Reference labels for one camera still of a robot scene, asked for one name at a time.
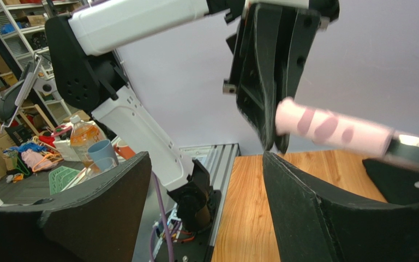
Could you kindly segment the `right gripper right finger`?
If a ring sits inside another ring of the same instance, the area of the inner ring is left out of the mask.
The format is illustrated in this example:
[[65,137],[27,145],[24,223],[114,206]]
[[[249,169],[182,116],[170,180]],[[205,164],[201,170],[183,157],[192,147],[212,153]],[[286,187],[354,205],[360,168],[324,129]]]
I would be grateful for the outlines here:
[[419,203],[365,198],[272,152],[262,164],[281,261],[419,261]]

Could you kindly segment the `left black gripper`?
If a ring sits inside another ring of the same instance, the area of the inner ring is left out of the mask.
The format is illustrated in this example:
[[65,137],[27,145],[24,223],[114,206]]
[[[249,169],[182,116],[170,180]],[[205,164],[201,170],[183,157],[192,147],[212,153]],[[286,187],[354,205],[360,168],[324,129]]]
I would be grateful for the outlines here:
[[276,132],[277,106],[295,97],[321,16],[339,17],[336,0],[207,0],[209,14],[226,23],[241,17],[232,47],[231,84],[236,105],[265,151],[286,150]]

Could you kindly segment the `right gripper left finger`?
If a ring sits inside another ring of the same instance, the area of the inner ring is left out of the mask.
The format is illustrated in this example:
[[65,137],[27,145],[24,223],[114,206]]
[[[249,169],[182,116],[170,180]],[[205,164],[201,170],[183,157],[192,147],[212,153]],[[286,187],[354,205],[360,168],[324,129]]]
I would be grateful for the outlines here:
[[0,261],[132,261],[151,172],[140,152],[35,204],[0,207]]

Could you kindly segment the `pink handled metal tongs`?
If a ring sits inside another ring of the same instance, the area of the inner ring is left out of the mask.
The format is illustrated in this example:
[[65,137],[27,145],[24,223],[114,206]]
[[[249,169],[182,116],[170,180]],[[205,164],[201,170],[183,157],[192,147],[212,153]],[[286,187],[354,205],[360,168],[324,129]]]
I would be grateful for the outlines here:
[[277,107],[275,125],[279,135],[297,135],[314,144],[419,168],[419,136],[383,124],[300,105],[287,97]]

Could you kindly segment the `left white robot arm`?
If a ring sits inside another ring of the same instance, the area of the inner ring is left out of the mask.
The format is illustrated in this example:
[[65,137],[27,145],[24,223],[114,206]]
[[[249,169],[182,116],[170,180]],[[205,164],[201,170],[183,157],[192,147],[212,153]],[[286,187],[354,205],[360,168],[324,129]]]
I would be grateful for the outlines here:
[[227,39],[233,60],[223,86],[236,96],[263,148],[286,152],[289,136],[275,128],[277,106],[296,95],[317,31],[339,17],[338,1],[95,1],[45,24],[61,97],[91,113],[135,152],[150,154],[153,172],[192,232],[212,223],[210,175],[139,104],[113,51],[221,11],[228,23],[240,20]]

